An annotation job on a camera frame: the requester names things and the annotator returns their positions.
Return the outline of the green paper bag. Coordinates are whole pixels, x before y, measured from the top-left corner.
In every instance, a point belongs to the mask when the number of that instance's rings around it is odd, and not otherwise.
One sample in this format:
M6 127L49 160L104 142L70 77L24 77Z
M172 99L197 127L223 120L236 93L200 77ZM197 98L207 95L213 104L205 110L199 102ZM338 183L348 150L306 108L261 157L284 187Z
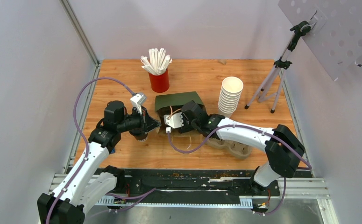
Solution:
M183 105L188 103L189 101L195 101L199 104L205 111L206 108L204 106L203 101L197 94L197 92L184 92L184 93L176 93L176 94L167 94L167 95L159 95L155 98L155 112L158 115L158 120L161 122L161 127L156 129L158 135L165 136L168 140L169 144L176 151L183 154L190 154L201 148L207 139L204 139L203 142L198 145L195 149L192 150L181 150L175 147L172 142L173 137L191 137L195 135L201 135L197 130L192 130L187 133L179 133L179 129L173 129L167 126L164 122L164 115L173 115L175 113L181 112L181 108Z

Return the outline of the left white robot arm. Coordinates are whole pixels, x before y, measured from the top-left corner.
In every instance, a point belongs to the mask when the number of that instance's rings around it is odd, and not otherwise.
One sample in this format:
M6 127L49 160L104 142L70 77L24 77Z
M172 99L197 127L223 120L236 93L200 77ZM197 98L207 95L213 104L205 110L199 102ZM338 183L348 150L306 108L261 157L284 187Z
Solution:
M121 134L130 133L136 140L146 140L148 133L161 126L143 106L127 113L124 103L111 101L104 117L91 132L83 155L66 178L51 194L41 194L37 207L42 224L82 224L90 209L109 191L125 189L124 171L107 166L92 183L90 179L98 166L113 152Z

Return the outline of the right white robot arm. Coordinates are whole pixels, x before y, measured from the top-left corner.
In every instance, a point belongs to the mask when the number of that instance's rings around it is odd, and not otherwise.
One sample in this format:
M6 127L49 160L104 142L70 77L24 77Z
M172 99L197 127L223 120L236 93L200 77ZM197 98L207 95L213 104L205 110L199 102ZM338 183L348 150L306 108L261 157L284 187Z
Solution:
M277 178L293 178L303 158L305 147L284 125L276 128L256 127L219 114L207 114L200 105L190 101L182 106L183 119L206 140L229 140L263 151L268 161L254 172L249 188L261 195Z

